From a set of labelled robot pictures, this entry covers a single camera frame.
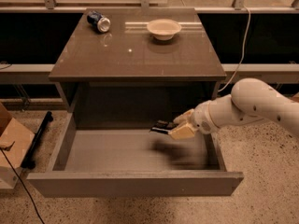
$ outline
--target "bowl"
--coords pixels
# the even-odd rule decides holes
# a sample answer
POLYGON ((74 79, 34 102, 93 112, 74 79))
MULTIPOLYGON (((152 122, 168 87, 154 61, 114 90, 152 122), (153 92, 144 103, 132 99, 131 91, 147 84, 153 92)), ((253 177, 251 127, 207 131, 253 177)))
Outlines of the bowl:
POLYGON ((170 40, 181 30, 181 26, 176 21, 168 19, 150 21, 147 28, 156 39, 162 41, 170 40))

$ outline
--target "can top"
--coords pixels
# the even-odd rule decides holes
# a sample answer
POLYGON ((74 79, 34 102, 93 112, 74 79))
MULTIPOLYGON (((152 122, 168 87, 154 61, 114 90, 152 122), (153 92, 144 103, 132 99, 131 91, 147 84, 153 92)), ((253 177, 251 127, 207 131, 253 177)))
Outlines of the can top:
POLYGON ((107 32, 109 28, 110 28, 110 20, 108 18, 103 17, 97 23, 97 29, 102 33, 107 32))

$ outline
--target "white robot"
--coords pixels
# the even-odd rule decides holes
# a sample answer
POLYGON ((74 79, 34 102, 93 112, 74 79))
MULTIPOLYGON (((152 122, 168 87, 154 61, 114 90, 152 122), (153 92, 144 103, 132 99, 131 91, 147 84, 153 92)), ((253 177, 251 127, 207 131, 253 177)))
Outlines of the white robot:
POLYGON ((168 134, 174 139, 190 138, 197 131, 214 133, 227 125, 247 125, 272 120, 299 138, 299 103, 261 80, 245 78, 229 95, 198 105, 174 119, 178 126, 168 134))

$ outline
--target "box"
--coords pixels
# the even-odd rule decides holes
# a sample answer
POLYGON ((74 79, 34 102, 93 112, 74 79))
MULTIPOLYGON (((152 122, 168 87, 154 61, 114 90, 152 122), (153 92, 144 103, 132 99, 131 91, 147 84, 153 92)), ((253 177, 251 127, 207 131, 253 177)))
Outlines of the box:
MULTIPOLYGON (((0 148, 13 146, 4 150, 7 158, 17 173, 21 173, 21 163, 31 146, 35 134, 12 118, 0 103, 0 148)), ((0 152, 0 189, 14 189, 18 177, 14 174, 2 152, 0 152)))

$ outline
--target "soda can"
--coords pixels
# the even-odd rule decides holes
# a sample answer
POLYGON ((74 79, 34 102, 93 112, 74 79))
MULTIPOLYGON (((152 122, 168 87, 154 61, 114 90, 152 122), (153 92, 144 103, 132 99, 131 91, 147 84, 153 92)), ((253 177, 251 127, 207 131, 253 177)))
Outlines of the soda can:
POLYGON ((87 22, 101 33, 107 32, 110 28, 110 20, 97 11, 90 11, 87 14, 87 22))

